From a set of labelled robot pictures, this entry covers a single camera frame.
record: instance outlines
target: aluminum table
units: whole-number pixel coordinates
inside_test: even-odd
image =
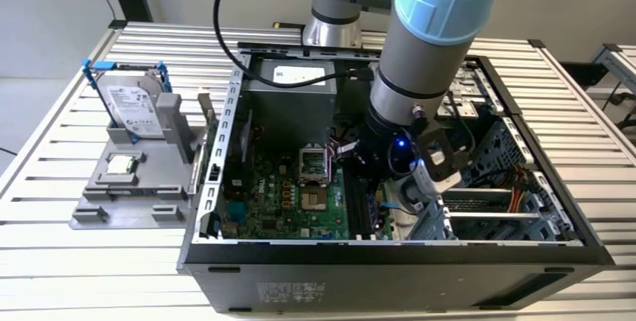
[[[236,41],[298,44],[297,30],[222,29]],[[365,33],[366,48],[384,34]],[[182,229],[73,231],[66,222],[106,142],[108,116],[77,72],[0,177],[0,319],[6,320],[636,320],[636,150],[553,56],[525,40],[477,39],[617,267],[521,311],[220,315],[177,275]],[[181,111],[202,124],[197,90],[220,111],[230,63],[210,28],[129,22],[93,60],[162,60]]]

